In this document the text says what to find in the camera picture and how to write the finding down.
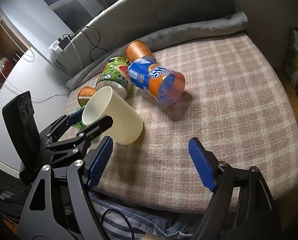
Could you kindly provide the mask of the copper orange cup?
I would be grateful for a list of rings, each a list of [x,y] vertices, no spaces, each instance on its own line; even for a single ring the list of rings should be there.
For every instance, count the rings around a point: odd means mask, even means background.
[[[133,41],[126,46],[125,57],[131,62],[134,62],[137,59],[146,59],[148,61],[156,63],[155,57],[148,49],[146,44],[138,40]]]

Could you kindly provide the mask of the green paper bag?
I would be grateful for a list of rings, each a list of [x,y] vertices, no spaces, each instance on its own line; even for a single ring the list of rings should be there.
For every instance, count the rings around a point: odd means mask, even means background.
[[[295,88],[298,84],[298,28],[291,29],[289,54],[284,65],[284,71]]]

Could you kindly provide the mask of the rolled grey blanket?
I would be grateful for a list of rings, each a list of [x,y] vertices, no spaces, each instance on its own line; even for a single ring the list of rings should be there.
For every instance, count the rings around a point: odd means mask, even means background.
[[[161,29],[138,40],[144,42],[151,52],[156,52],[190,40],[235,34],[246,30],[248,24],[249,21],[246,14],[241,11],[216,20],[187,23]],[[110,58],[125,54],[125,47],[126,45],[124,44],[101,55],[99,59],[71,78],[67,82],[67,88],[73,90],[99,74],[103,71],[106,62]]]

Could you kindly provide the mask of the red white vase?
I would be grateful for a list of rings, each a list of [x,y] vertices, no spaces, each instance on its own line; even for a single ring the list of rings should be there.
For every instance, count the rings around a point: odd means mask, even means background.
[[[0,83],[4,83],[12,70],[11,62],[6,58],[0,60]]]

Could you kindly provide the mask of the white power strip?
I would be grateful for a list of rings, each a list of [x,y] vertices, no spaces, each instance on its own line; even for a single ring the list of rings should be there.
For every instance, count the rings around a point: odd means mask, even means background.
[[[50,54],[59,54],[71,42],[73,35],[63,35],[48,48]]]

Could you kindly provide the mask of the striped blue bedsheet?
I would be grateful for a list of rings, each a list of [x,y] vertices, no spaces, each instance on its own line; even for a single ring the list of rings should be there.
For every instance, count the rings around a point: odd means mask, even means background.
[[[95,191],[89,197],[110,239],[140,239],[146,233],[162,239],[189,239],[202,221],[201,214],[150,209]]]

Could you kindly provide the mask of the wooden shelf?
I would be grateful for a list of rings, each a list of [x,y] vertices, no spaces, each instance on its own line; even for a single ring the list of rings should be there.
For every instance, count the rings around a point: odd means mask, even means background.
[[[15,31],[13,26],[0,14],[0,60],[6,57],[12,64],[12,68],[20,59],[32,62],[35,59],[34,52],[28,43]]]

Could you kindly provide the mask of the white plastic cup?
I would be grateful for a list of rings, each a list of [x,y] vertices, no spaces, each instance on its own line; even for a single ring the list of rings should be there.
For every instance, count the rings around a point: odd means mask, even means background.
[[[98,90],[88,101],[82,122],[90,126],[105,115],[111,116],[113,124],[104,134],[118,144],[129,145],[140,136],[144,126],[141,116],[109,86]]]

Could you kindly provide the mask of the plaid beige cushion cover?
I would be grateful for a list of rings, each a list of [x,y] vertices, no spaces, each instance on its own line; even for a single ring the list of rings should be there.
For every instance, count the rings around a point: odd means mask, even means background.
[[[288,96],[246,33],[204,38],[154,54],[184,74],[180,100],[163,107],[138,88],[127,102],[144,129],[130,145],[115,144],[97,192],[129,203],[203,213],[212,193],[188,154],[196,137],[232,167],[257,166],[274,199],[298,184],[298,125]]]

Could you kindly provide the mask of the grey blanket on backrest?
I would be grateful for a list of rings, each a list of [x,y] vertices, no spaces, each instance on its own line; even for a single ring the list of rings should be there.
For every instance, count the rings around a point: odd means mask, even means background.
[[[118,0],[92,19],[61,53],[50,57],[59,71],[74,77],[106,51],[150,33],[235,12],[233,0]]]

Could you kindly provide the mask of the green label noodle cup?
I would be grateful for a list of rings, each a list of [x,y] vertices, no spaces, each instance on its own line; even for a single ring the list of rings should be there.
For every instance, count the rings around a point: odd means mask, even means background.
[[[109,86],[123,99],[126,99],[130,89],[131,80],[128,75],[128,67],[131,63],[124,57],[109,59],[101,75],[96,82],[96,90]]]

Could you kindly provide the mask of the blue orange printed cup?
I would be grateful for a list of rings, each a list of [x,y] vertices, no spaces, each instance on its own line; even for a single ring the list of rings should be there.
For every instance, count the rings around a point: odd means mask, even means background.
[[[128,67],[131,82],[164,106],[174,105],[185,89],[182,73],[166,69],[152,61],[137,59]]]

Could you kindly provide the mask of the green plastic wrapper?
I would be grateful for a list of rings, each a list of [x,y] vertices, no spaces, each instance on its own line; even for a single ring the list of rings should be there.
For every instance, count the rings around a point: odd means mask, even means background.
[[[75,110],[73,110],[70,114],[69,114],[69,121],[68,124],[76,129],[84,129],[87,126],[83,124],[82,122],[82,114],[84,111],[84,107],[81,108],[77,108]]]

